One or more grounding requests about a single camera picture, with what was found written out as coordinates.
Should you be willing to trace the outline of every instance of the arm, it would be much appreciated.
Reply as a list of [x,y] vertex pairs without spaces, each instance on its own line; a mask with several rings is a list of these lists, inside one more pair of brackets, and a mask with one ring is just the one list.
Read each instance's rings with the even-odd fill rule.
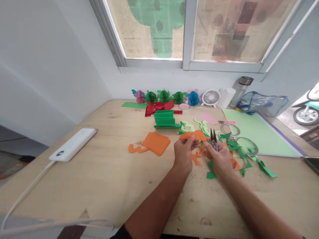
[[155,190],[125,222],[132,238],[159,238],[192,171],[191,151],[199,144],[195,137],[174,144],[175,161]]
[[204,143],[208,158],[213,161],[214,173],[229,192],[243,219],[249,224],[257,238],[302,239],[293,228],[267,207],[257,195],[233,171],[228,147],[218,143],[217,152]]

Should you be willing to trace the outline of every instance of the fan grille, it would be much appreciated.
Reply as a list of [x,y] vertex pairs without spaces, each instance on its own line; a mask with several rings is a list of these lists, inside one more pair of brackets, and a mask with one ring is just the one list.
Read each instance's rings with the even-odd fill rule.
[[219,100],[219,93],[213,90],[207,91],[203,96],[203,101],[205,104],[216,104]]

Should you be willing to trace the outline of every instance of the person's right hand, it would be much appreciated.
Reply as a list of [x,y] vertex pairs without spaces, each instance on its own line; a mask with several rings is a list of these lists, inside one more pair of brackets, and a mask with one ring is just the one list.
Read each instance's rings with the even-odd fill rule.
[[204,146],[207,150],[207,157],[209,160],[213,161],[214,173],[219,179],[225,176],[232,175],[234,173],[233,164],[230,159],[229,149],[224,146],[220,141],[217,141],[218,152],[215,148],[204,141]]

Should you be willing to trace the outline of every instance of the scooter wheel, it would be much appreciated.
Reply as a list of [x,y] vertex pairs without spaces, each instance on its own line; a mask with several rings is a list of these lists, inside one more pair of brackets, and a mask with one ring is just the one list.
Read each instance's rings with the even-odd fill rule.
[[314,117],[311,119],[302,115],[303,111],[306,109],[306,106],[300,107],[293,113],[293,120],[300,125],[315,125],[319,124],[319,111],[314,108],[309,108],[310,113]]

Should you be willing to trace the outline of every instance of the small scissors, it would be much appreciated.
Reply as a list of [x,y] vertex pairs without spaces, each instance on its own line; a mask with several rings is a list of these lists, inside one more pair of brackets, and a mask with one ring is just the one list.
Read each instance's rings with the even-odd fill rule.
[[221,123],[221,124],[225,124],[225,123],[236,124],[235,121],[222,121],[222,120],[219,120],[218,123]]
[[215,141],[215,146],[216,146],[216,151],[218,152],[218,145],[217,145],[217,137],[216,137],[216,133],[215,133],[215,130],[214,131],[214,134],[212,132],[212,129],[210,129],[210,139],[212,141],[212,146],[214,147],[214,143],[213,143],[213,140]]

